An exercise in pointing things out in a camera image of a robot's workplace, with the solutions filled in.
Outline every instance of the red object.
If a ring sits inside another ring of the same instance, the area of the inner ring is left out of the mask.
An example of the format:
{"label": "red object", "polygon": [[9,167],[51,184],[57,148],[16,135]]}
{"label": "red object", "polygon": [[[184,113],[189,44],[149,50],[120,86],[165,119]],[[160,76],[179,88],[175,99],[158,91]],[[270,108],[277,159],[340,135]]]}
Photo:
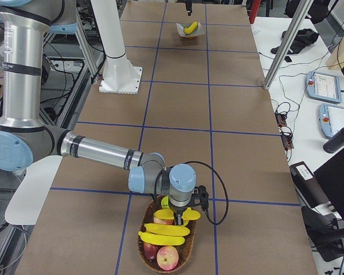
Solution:
{"label": "red object", "polygon": [[250,24],[255,23],[255,18],[257,16],[257,11],[259,10],[260,4],[261,4],[261,0],[253,1],[252,8],[250,11],[250,16],[249,16]]}

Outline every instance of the brown wicker basket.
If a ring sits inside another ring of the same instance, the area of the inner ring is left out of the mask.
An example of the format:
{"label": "brown wicker basket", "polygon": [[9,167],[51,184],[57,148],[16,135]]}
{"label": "brown wicker basket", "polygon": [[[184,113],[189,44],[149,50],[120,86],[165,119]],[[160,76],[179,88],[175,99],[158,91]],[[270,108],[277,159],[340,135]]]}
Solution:
{"label": "brown wicker basket", "polygon": [[[158,204],[155,205],[154,201],[151,201],[147,207],[147,210],[145,212],[145,216],[142,222],[142,225],[140,227],[140,231],[145,232],[146,229],[144,227],[145,223],[153,223],[153,214],[157,210],[162,209],[161,206],[161,200],[163,196],[159,196],[157,201]],[[186,226],[188,229],[190,229],[190,234],[185,236],[185,243],[183,245],[177,245],[175,248],[177,249],[178,252],[178,263],[177,266],[173,270],[165,271],[161,269],[158,266],[158,263],[156,260],[154,261],[148,261],[145,256],[144,256],[144,251],[143,251],[143,241],[141,240],[140,236],[138,236],[138,250],[139,254],[143,260],[143,262],[153,271],[160,273],[160,274],[167,274],[167,273],[172,273],[180,270],[189,260],[192,250],[193,250],[193,244],[194,244],[194,238],[195,238],[195,229],[196,229],[196,221],[189,221],[189,223]]]}

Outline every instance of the black chair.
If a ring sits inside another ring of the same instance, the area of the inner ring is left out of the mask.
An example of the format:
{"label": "black chair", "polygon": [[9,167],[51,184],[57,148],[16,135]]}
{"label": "black chair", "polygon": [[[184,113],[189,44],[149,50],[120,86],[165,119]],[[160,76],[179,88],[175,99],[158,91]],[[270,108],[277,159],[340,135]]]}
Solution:
{"label": "black chair", "polygon": [[[299,2],[300,0],[288,0],[284,14],[293,18]],[[339,0],[335,0],[334,4],[329,9],[330,0],[315,0],[307,13],[309,16],[306,18],[310,19],[313,24],[320,23],[330,15],[338,2]]]}

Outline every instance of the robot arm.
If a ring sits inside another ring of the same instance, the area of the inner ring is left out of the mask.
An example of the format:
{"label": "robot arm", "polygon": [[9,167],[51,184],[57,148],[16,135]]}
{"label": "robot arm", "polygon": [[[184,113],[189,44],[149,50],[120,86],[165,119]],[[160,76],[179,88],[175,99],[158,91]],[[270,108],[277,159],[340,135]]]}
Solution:
{"label": "robot arm", "polygon": [[195,187],[187,164],[166,168],[159,154],[144,154],[44,125],[39,119],[43,36],[74,32],[75,0],[0,0],[5,24],[3,115],[0,117],[0,168],[27,168],[49,155],[86,158],[129,170],[131,191],[169,195],[176,224],[205,188]]}

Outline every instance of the white desk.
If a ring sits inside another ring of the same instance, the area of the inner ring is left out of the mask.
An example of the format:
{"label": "white desk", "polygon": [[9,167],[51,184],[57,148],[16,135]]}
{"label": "white desk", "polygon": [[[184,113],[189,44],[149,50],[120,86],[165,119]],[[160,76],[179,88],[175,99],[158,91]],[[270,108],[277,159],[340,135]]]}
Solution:
{"label": "white desk", "polygon": [[[263,18],[257,17],[255,24],[252,25],[252,31],[254,33],[254,38],[257,46],[257,50],[266,56],[274,58],[274,54],[270,53],[272,48],[275,48],[281,43],[282,32],[288,29],[290,24],[289,18]],[[309,28],[316,31],[315,26],[311,23],[309,19],[304,20],[300,29]],[[285,61],[282,64],[282,67],[289,64],[296,64],[301,62],[311,62],[318,58],[323,57],[327,52],[326,45],[319,37],[316,43],[311,46],[304,48],[299,54],[290,55],[292,63],[286,63]],[[294,76],[298,73],[307,74],[311,70],[317,69],[319,66],[325,66],[326,60],[330,57],[328,53],[324,59],[315,61],[311,64],[300,64],[300,65],[291,65],[287,68],[281,68],[276,75],[274,82],[272,83],[269,92],[271,98],[278,101],[279,103],[283,101],[288,101],[284,98],[283,91],[280,87],[279,76],[289,75]],[[260,55],[261,65],[264,69],[264,74],[267,73],[272,59]],[[341,89],[344,90],[344,76],[340,71],[329,70],[327,67],[320,68],[318,72],[325,72],[329,74],[335,74],[339,76],[341,82]],[[306,87],[306,75],[299,75],[297,77],[282,77],[281,78],[284,84],[284,90],[287,97],[299,103],[304,94],[304,89]],[[318,109],[322,104],[322,101],[310,99],[307,97],[307,94],[304,95],[303,101],[300,105],[300,111],[298,117],[295,121],[295,130],[294,130],[294,149],[292,150],[292,158],[289,162],[294,164],[300,161],[305,161],[308,167],[315,171],[320,167],[324,162],[330,159],[333,154],[326,153],[322,146],[327,141],[320,130],[319,124],[319,115]],[[296,110],[297,106],[294,103],[291,103],[292,110]],[[340,106],[344,106],[344,93],[342,94],[342,103]],[[273,108],[276,109],[276,103],[273,103]],[[294,120],[296,113],[290,113],[288,115],[287,124],[291,129],[294,128]],[[325,206],[319,208],[323,214],[328,214],[328,210]],[[316,262],[316,267],[318,269],[318,274],[323,275],[324,272],[328,270],[334,271],[333,275],[338,275],[339,271],[334,270],[334,267],[339,267],[341,264],[341,258],[331,261],[324,262],[319,255],[319,253],[314,253],[314,258]]]}

